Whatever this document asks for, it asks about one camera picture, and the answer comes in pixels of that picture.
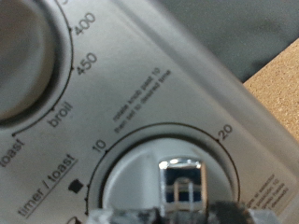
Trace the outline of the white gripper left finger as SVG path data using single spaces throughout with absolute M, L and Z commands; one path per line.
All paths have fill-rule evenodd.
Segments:
M 153 209 L 96 209 L 88 224 L 163 224 L 159 211 Z

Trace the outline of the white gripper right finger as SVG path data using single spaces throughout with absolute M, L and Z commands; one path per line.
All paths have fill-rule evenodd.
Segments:
M 243 203 L 215 202 L 209 206 L 206 224 L 280 224 L 271 210 L 248 209 Z

